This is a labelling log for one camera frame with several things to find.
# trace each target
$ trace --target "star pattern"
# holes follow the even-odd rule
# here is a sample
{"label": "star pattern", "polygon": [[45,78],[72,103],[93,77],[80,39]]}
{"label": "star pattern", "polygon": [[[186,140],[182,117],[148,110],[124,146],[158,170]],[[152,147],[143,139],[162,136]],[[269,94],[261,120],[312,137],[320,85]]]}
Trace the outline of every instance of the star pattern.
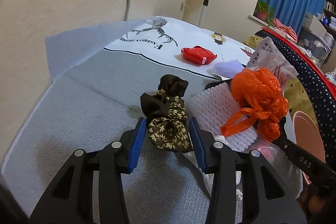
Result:
{"label": "star pattern", "polygon": [[315,71],[285,42],[264,30],[257,32],[256,35],[262,38],[270,37],[278,50],[298,72],[299,75],[297,77],[304,86],[312,102],[315,115],[318,117],[318,128],[325,146],[326,163],[333,164],[336,161],[336,139],[333,135],[336,128],[336,102],[332,98],[330,91]]}

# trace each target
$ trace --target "white plastic mesh mat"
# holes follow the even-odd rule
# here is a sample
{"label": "white plastic mesh mat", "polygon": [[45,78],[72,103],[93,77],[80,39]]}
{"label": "white plastic mesh mat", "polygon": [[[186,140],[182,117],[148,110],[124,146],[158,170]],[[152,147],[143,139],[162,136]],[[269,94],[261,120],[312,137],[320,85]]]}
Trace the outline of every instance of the white plastic mesh mat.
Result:
{"label": "white plastic mesh mat", "polygon": [[[196,117],[202,130],[220,135],[219,128],[225,124],[241,107],[232,97],[226,83],[214,86],[190,99],[190,113]],[[244,115],[237,122],[247,119]],[[257,139],[257,133],[253,127],[225,138],[226,144],[235,151],[243,152]]]}

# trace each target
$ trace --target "pink clothing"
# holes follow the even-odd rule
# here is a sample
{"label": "pink clothing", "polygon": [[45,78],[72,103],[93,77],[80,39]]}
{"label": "pink clothing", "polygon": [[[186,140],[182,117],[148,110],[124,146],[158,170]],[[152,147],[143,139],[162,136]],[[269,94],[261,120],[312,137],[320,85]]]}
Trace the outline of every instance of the pink clothing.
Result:
{"label": "pink clothing", "polygon": [[297,43],[297,35],[292,27],[285,26],[277,18],[273,19],[273,24],[277,29],[285,33],[295,44]]}

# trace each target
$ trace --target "metal screw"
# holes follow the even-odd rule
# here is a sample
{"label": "metal screw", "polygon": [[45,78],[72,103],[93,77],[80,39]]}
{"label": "metal screw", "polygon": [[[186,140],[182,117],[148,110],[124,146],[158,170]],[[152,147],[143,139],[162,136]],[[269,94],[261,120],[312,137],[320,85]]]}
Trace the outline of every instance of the metal screw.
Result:
{"label": "metal screw", "polygon": [[112,145],[113,148],[119,148],[119,147],[121,147],[121,142],[118,142],[118,141],[113,142],[111,145]]}
{"label": "metal screw", "polygon": [[260,152],[258,150],[252,150],[251,151],[251,155],[254,157],[259,157],[260,156]]}
{"label": "metal screw", "polygon": [[75,151],[75,156],[76,157],[80,157],[84,154],[84,151],[82,149],[78,149]]}
{"label": "metal screw", "polygon": [[215,148],[223,148],[223,147],[224,147],[224,144],[222,144],[221,142],[215,142],[215,143],[213,144],[213,146],[214,146]]}

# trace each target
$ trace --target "potted plant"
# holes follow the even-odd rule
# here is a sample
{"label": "potted plant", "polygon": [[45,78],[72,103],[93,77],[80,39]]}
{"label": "potted plant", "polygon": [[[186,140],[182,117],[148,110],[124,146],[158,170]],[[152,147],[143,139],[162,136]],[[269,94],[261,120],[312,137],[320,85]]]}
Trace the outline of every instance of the potted plant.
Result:
{"label": "potted plant", "polygon": [[258,12],[256,16],[262,21],[265,21],[267,17],[273,17],[274,15],[274,9],[269,7],[267,2],[263,0],[258,0],[255,7],[255,12]]}
{"label": "potted plant", "polygon": [[270,8],[264,22],[267,23],[268,26],[274,26],[273,20],[274,20],[274,9]]}

